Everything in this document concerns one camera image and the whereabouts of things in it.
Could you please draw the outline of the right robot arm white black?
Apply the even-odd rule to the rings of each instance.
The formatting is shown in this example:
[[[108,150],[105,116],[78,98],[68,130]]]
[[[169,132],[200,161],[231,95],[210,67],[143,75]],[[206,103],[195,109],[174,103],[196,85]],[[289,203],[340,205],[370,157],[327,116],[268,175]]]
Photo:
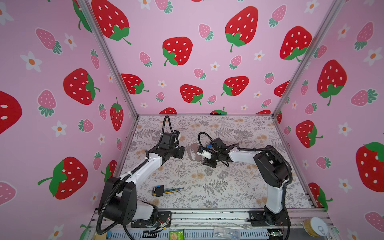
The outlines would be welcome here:
[[[286,208],[287,186],[293,181],[292,167],[273,147],[241,148],[239,144],[226,145],[220,138],[212,139],[205,132],[198,134],[200,147],[197,154],[203,157],[205,166],[216,168],[218,163],[226,167],[230,163],[255,164],[268,185],[267,203],[261,220],[268,226],[291,226]]]

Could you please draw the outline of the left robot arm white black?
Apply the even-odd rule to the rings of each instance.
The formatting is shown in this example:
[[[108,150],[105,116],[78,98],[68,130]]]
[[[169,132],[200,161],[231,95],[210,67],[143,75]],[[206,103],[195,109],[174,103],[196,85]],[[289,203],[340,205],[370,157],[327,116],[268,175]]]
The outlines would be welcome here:
[[[157,229],[167,225],[159,221],[157,206],[137,200],[137,187],[169,159],[184,157],[185,148],[179,145],[179,136],[180,132],[172,128],[170,117],[165,116],[160,140],[145,151],[143,162],[120,177],[110,177],[106,181],[98,207],[98,235],[107,233],[116,225],[127,231],[127,225],[135,221]]]

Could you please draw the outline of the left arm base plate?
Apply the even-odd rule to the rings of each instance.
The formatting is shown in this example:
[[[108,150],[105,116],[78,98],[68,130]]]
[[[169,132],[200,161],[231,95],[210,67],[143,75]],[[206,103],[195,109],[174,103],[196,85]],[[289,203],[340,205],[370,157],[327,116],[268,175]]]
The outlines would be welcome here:
[[[158,228],[166,224],[165,227],[171,226],[172,212],[160,211],[153,213],[149,220],[135,220],[131,222],[131,228]]]

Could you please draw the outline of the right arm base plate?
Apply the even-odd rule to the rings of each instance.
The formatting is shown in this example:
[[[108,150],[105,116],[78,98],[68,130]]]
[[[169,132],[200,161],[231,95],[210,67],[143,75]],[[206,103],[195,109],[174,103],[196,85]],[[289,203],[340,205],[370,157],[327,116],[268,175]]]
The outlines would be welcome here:
[[[292,225],[284,210],[278,214],[270,211],[249,211],[247,222],[253,227],[290,227]]]

